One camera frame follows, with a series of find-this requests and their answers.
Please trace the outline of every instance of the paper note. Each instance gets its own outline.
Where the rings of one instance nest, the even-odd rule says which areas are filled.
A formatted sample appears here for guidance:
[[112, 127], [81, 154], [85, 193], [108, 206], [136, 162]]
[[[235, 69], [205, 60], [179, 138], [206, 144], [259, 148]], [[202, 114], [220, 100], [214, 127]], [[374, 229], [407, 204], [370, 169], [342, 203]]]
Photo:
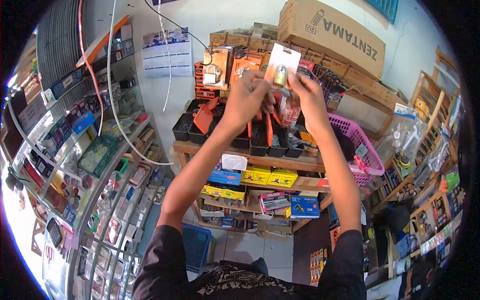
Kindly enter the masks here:
[[247, 158], [240, 155], [222, 154], [222, 168], [245, 171]]
[[172, 76], [192, 77], [192, 41], [188, 27], [166, 29], [168, 49], [161, 32], [144, 35], [142, 61], [146, 77]]

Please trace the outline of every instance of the blue plastic basket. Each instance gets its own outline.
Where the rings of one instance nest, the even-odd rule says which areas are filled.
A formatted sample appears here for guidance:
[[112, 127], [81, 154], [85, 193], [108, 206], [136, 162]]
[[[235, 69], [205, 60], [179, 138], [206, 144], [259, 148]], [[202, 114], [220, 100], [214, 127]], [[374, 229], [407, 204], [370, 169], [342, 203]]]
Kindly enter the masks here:
[[207, 257], [211, 236], [212, 233], [208, 229], [182, 223], [182, 238], [187, 271], [200, 272]]

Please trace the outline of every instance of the black cable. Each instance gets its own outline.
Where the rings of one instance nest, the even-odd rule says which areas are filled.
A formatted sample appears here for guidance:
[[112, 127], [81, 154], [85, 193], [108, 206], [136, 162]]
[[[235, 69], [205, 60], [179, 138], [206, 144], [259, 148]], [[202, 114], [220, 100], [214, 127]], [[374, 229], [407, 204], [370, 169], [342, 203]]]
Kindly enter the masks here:
[[17, 179], [25, 180], [25, 181], [27, 181], [27, 182], [31, 182], [31, 181], [28, 180], [28, 179], [24, 179], [24, 178], [18, 177], [18, 176], [14, 173], [14, 171], [13, 171], [13, 169], [12, 169], [11, 167], [8, 167], [8, 172], [9, 172], [10, 174], [12, 174], [12, 175], [13, 175], [15, 178], [17, 178]]
[[[165, 18], [167, 20], [169, 20], [170, 22], [172, 22], [173, 24], [175, 24], [176, 26], [180, 27], [180, 29], [183, 29], [184, 27], [178, 25], [177, 23], [175, 23], [174, 21], [170, 20], [169, 18], [167, 18], [166, 16], [162, 15], [161, 13], [157, 12], [153, 7], [150, 6], [150, 4], [148, 4], [147, 0], [145, 0], [145, 4], [148, 5], [148, 7], [153, 10], [156, 14], [160, 15], [162, 18]], [[211, 64], [213, 62], [213, 56], [212, 56], [212, 52], [210, 52], [210, 50], [208, 49], [207, 46], [205, 46], [204, 43], [202, 43], [201, 40], [199, 40], [196, 36], [194, 36], [193, 34], [191, 34], [188, 30], [186, 30], [186, 32], [191, 35], [194, 39], [196, 39], [200, 44], [202, 44], [203, 47], [205, 47], [205, 49], [207, 50], [208, 54], [210, 54], [210, 62], [208, 64], [204, 64], [204, 63], [200, 63], [202, 66], [208, 66], [209, 64]]]

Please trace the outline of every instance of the white wall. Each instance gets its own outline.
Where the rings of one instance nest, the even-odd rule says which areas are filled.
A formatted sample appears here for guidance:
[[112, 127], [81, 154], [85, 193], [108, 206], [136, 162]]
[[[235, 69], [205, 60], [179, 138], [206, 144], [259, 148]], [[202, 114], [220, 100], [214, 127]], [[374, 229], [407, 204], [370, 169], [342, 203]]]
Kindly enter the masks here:
[[[134, 6], [126, 9], [129, 11], [130, 23], [133, 27], [135, 62], [142, 98], [146, 110], [155, 116], [163, 147], [168, 151], [174, 142], [171, 129], [185, 103], [193, 99], [193, 79], [172, 78], [167, 109], [162, 112], [167, 95], [168, 78], [146, 78], [140, 52], [143, 35], [159, 31], [157, 14], [146, 6], [144, 0], [119, 0], [119, 2]], [[379, 12], [363, 0], [322, 0], [322, 2], [347, 14], [385, 42], [386, 54], [382, 80], [402, 90], [407, 98], [410, 98], [413, 93], [420, 70], [433, 73], [437, 45], [445, 53], [451, 53], [441, 33], [415, 0], [399, 1], [395, 25], [389, 24]], [[109, 8], [112, 6], [111, 0], [97, 0], [96, 3], [98, 3], [96, 6], [103, 7], [103, 9], [98, 8], [97, 11], [111, 10]], [[161, 11], [179, 25], [188, 26], [194, 35], [208, 44], [209, 33], [221, 29], [250, 28], [253, 22], [278, 24], [279, 12], [283, 4], [284, 1], [281, 0], [178, 0], [162, 4]], [[103, 24], [97, 26], [104, 26], [105, 23], [109, 26], [111, 18], [104, 16], [102, 19], [103, 22], [96, 23]], [[164, 20], [164, 26], [173, 27], [174, 25]], [[193, 61], [202, 60], [203, 52], [201, 44], [194, 41]], [[371, 113], [366, 113], [364, 116], [366, 119], [371, 119]]]

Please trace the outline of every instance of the person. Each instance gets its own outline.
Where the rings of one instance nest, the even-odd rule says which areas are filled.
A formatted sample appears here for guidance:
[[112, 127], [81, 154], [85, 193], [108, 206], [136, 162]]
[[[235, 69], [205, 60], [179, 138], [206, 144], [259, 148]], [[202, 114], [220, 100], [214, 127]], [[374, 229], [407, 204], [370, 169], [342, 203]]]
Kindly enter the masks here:
[[[210, 272], [188, 281], [181, 236], [182, 217], [230, 142], [244, 131], [264, 98], [269, 99], [266, 94], [271, 91], [272, 81], [263, 76], [262, 72], [249, 71], [232, 85], [223, 118], [170, 184], [133, 284], [132, 299], [366, 298], [360, 191], [330, 126], [322, 89], [305, 75], [290, 75], [288, 82], [300, 98], [306, 128], [318, 143], [341, 224], [335, 251], [322, 272], [318, 287], [268, 276], [263, 259], [253, 265], [221, 261]], [[271, 109], [272, 105], [266, 102], [264, 107]]]

